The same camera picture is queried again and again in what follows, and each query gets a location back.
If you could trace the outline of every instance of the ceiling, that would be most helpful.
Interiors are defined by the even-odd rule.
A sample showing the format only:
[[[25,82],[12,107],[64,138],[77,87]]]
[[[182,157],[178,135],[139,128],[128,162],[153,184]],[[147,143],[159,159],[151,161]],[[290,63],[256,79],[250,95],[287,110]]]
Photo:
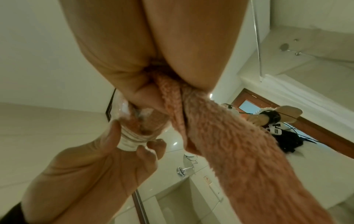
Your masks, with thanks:
[[[273,0],[272,25],[354,33],[353,0]]]
[[[255,0],[261,39],[270,2]],[[81,55],[57,1],[2,0],[0,102],[104,112],[113,87]],[[242,84],[237,72],[256,50],[249,5],[233,54],[213,91],[226,102]]]

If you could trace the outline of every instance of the fluffy pink cloth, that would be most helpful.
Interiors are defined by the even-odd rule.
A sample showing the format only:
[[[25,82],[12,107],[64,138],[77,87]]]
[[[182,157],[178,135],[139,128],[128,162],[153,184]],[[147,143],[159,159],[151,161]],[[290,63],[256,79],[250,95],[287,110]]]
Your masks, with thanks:
[[[332,224],[275,139],[204,92],[153,72],[185,149],[204,156],[243,224]]]

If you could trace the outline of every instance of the clear glass jar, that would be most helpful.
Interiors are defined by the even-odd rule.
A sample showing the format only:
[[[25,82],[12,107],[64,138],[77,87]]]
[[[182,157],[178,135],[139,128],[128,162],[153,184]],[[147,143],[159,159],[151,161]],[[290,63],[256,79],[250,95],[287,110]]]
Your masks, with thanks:
[[[146,145],[170,127],[169,116],[155,109],[138,109],[129,103],[118,90],[115,91],[111,119],[117,119],[122,126],[118,148],[135,151],[139,145]]]

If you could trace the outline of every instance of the electrical outlet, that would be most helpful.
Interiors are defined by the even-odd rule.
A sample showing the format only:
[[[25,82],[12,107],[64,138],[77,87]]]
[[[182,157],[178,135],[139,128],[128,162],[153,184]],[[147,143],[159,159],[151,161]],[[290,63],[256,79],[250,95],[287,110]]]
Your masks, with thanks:
[[[207,184],[211,184],[211,179],[209,179],[208,176],[205,176],[204,180],[206,181]]]

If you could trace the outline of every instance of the black sleeve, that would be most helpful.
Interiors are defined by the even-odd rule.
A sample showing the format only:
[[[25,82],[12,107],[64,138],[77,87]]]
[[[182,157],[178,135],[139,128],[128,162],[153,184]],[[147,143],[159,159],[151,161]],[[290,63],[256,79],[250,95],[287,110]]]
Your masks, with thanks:
[[[21,209],[21,203],[15,205],[1,220],[0,224],[28,224]]]

